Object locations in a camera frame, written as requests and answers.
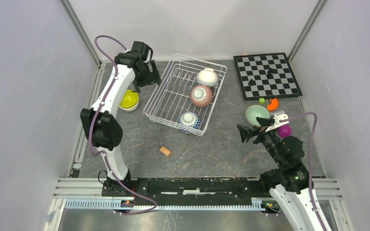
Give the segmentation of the pale green ceramic bowl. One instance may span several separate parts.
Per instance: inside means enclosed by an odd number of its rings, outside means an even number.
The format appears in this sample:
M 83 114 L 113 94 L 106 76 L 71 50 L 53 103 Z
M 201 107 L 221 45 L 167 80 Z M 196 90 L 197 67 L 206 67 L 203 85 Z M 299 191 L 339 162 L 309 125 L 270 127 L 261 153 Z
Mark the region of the pale green ceramic bowl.
M 251 125 L 260 126 L 257 118 L 269 118 L 270 113 L 265 107 L 261 105 L 252 105 L 247 108 L 245 112 L 245 117 Z

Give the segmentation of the yellow bowl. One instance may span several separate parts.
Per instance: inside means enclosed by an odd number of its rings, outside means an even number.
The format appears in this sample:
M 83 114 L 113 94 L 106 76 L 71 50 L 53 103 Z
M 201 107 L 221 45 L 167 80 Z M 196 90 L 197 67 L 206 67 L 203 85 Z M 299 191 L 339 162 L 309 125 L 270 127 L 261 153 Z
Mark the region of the yellow bowl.
M 120 108 L 129 109 L 137 105 L 139 102 L 139 94 L 131 90 L 126 90 L 119 104 Z

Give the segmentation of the plain white bowl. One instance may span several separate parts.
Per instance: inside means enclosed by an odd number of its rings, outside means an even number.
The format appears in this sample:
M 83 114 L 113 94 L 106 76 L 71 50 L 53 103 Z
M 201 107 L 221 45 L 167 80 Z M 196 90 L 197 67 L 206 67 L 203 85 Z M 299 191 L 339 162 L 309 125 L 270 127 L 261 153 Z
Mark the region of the plain white bowl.
M 139 106 L 139 101 L 136 102 L 136 104 L 134 104 L 133 106 L 131 107 L 121 107 L 119 106 L 119 108 L 125 112 L 131 112 L 131 111 L 134 111 L 137 109 L 137 107 Z

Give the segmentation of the red floral patterned bowl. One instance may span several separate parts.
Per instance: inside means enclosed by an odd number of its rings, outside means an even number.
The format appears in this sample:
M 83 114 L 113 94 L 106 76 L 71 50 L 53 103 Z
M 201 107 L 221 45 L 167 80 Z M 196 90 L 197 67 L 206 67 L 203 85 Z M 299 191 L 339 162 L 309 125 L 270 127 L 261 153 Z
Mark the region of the red floral patterned bowl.
M 206 107 L 213 98 L 212 90 L 204 85 L 195 86 L 190 92 L 190 99 L 196 107 Z

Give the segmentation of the blue white patterned bowl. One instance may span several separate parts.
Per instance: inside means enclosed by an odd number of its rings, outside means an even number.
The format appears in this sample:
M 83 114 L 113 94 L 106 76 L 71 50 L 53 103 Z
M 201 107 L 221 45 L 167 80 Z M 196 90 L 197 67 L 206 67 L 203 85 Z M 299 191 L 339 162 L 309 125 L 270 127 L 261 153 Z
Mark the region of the blue white patterned bowl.
M 182 113 L 179 116 L 177 123 L 187 127 L 187 129 L 179 128 L 181 132 L 186 134 L 191 134 L 191 131 L 189 130 L 190 128 L 199 129 L 201 126 L 201 120 L 199 116 L 191 111 Z

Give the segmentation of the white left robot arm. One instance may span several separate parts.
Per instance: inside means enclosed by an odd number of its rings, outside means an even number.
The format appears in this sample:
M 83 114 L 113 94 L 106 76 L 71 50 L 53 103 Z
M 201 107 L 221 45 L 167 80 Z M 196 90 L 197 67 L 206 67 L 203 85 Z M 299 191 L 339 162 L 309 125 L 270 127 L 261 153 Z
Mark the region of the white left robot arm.
M 99 98 L 80 113 L 90 149 L 96 150 L 95 155 L 100 155 L 105 163 L 107 179 L 104 184 L 120 196 L 132 191 L 132 183 L 120 150 L 123 130 L 116 119 L 117 111 L 130 86 L 134 92 L 140 93 L 142 87 L 161 83 L 152 56 L 153 50 L 149 45 L 134 41 L 130 50 L 114 58 L 110 77 Z

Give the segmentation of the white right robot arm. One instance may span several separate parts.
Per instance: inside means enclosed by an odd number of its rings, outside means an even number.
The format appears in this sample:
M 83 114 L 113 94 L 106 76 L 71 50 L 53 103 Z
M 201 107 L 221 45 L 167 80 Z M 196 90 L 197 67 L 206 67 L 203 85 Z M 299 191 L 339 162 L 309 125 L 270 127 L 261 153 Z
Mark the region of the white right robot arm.
M 237 128 L 243 143 L 255 138 L 253 143 L 261 143 L 277 165 L 260 175 L 260 193 L 274 198 L 295 231 L 329 231 L 328 221 L 319 208 L 312 168 L 302 163 L 303 142 L 294 136 L 283 139 L 277 136 L 277 130 L 290 121 L 286 114 L 279 114 L 258 117 L 259 127 L 237 124 Z

